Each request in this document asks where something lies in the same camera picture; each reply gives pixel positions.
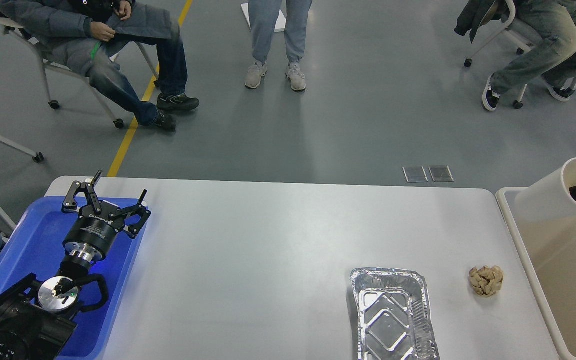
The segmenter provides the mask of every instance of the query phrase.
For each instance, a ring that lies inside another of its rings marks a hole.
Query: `blue tray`
[[[132,198],[101,199],[121,208],[137,203],[137,199]],[[36,274],[39,281],[57,274],[65,254],[62,242],[77,219],[77,214],[62,213],[62,202],[62,196],[47,196],[28,207],[0,254],[0,294],[30,273]],[[146,227],[135,239],[130,239],[125,232],[119,233],[108,257],[90,269],[91,274],[105,277],[108,302],[101,309],[80,312],[74,318],[77,329],[57,359],[94,360],[102,353],[110,337],[124,285],[135,262],[144,230]],[[97,303],[101,298],[94,284],[83,287],[80,295],[88,305]]]

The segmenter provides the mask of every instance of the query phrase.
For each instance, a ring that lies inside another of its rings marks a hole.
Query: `white table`
[[[105,360],[356,359],[359,267],[425,277],[442,360],[558,359],[486,190],[101,178],[96,193],[142,189],[153,215]],[[491,298],[469,289],[483,265],[505,271]]]

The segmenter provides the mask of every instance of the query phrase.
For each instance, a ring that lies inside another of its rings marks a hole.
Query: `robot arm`
[[[31,273],[0,294],[0,360],[54,360],[77,328],[75,316],[107,303],[105,278],[89,270],[106,259],[120,231],[137,237],[151,212],[144,206],[146,190],[135,205],[123,209],[100,200],[94,187],[101,174],[74,181],[62,203],[62,212],[76,213],[77,219],[62,242],[66,254],[56,276],[39,281]],[[82,207],[75,198],[80,193],[86,197]],[[138,220],[127,225],[135,216]],[[97,283],[101,300],[85,305],[79,295],[91,283]]]

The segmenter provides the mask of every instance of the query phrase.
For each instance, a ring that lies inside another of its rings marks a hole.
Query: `black sneaker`
[[[499,98],[501,98],[501,95],[494,92],[492,86],[490,86],[491,78],[492,75],[488,76],[488,80],[486,82],[486,88],[484,89],[484,92],[481,95],[481,103],[484,109],[486,109],[489,112],[494,112],[497,109],[497,104],[499,104]]]
[[[180,95],[164,95],[157,96],[157,109],[160,110],[192,110],[199,106],[199,99],[196,97],[188,97],[185,93]]]
[[[157,111],[157,118],[155,119],[155,125],[162,128],[167,132],[174,132],[177,129],[177,124],[171,116],[166,116],[161,111]]]
[[[543,82],[546,84],[548,92],[553,98],[555,98],[556,101],[566,103],[568,100],[570,100],[570,94],[572,94],[571,88],[556,88],[548,81],[546,81],[544,76],[541,76],[541,80],[543,80]]]

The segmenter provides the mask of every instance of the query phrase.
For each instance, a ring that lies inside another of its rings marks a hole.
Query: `gray jacket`
[[[117,34],[136,37],[169,39],[170,13],[165,9],[132,2],[132,14],[126,21],[110,16],[106,25]],[[88,37],[87,17],[76,13],[68,0],[0,0],[0,11],[23,25],[45,50],[50,61],[62,64],[85,76],[92,66],[91,52],[100,43]],[[116,53],[126,41],[103,43],[108,53]]]
[[[508,9],[503,0],[469,0],[457,18],[454,32],[465,36],[470,30],[470,42],[475,40],[477,30],[491,20],[499,20]]]

